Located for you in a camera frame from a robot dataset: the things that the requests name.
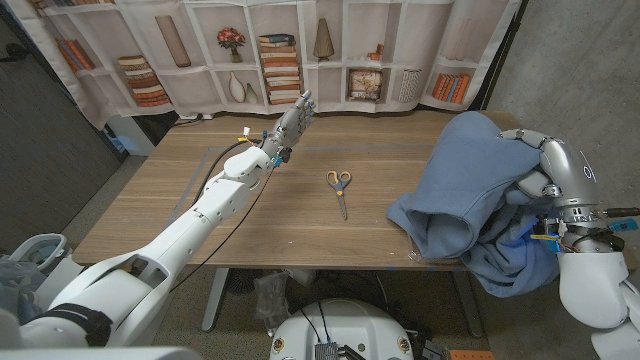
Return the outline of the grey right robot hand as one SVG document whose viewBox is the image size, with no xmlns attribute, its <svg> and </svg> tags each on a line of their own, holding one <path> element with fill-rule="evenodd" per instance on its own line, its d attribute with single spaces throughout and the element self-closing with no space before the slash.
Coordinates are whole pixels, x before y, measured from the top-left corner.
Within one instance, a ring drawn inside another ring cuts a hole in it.
<svg viewBox="0 0 640 360">
<path fill-rule="evenodd" d="M 530 197 L 550 198 L 559 217 L 569 225 L 595 228 L 604 222 L 596 214 L 596 176 L 584 154 L 561 139 L 533 130 L 503 131 L 499 138 L 520 140 L 541 151 L 537 170 L 516 182 Z"/>
</svg>

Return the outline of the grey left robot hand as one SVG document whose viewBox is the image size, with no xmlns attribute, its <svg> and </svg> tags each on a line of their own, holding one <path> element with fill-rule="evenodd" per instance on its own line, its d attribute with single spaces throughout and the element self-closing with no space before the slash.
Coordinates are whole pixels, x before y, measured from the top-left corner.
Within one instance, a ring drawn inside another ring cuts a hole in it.
<svg viewBox="0 0 640 360">
<path fill-rule="evenodd" d="M 274 158 L 282 150 L 293 148 L 313 122 L 315 104 L 312 92 L 304 92 L 276 121 L 261 149 Z"/>
</svg>

